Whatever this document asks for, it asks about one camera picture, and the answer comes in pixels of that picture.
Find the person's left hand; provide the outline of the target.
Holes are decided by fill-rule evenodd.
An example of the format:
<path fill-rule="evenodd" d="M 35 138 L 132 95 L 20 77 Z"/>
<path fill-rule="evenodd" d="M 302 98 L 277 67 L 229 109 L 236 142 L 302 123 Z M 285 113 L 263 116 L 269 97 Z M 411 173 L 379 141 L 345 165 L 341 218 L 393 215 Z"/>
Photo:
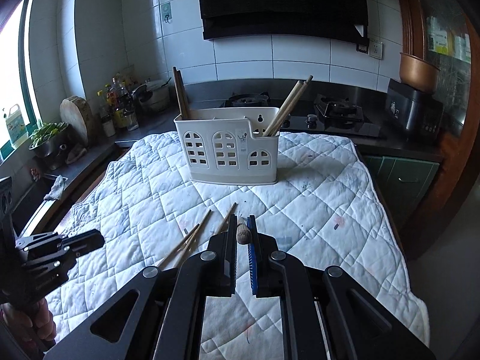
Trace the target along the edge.
<path fill-rule="evenodd" d="M 56 337 L 56 324 L 53 314 L 50 312 L 47 300 L 42 298 L 37 303 L 37 313 L 31 319 L 23 311 L 17 310 L 11 304 L 1 306 L 2 318 L 6 326 L 13 333 L 14 337 L 24 343 L 32 343 L 28 330 L 37 332 L 41 340 L 53 341 Z"/>

